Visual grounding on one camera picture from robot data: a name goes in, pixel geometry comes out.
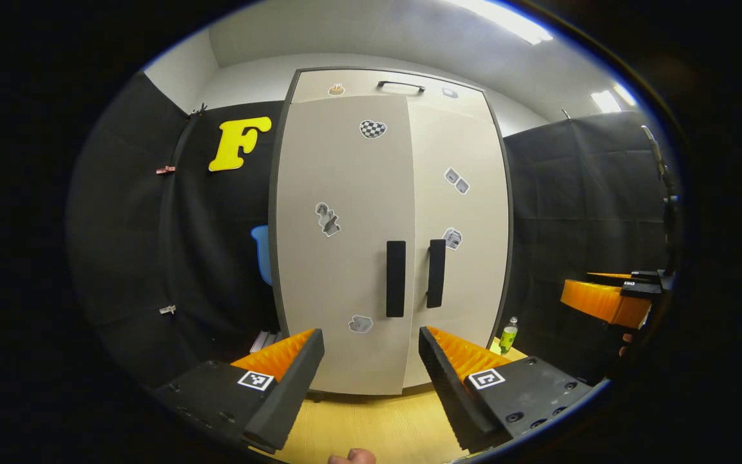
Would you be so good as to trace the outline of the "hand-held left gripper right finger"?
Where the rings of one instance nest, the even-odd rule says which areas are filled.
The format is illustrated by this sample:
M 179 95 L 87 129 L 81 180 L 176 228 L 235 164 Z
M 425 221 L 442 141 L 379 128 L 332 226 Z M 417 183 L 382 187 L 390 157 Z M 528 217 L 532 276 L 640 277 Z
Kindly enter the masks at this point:
M 538 356 L 510 361 L 424 326 L 418 352 L 460 447 L 494 449 L 559 419 L 592 388 Z

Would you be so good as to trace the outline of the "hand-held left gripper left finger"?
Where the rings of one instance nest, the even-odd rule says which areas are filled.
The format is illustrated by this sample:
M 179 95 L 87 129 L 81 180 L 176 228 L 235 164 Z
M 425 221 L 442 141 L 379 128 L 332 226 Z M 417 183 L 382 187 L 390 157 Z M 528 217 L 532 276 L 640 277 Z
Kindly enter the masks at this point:
M 219 443 L 274 454 L 285 446 L 324 354 L 321 329 L 310 329 L 235 362 L 198 364 L 152 395 Z

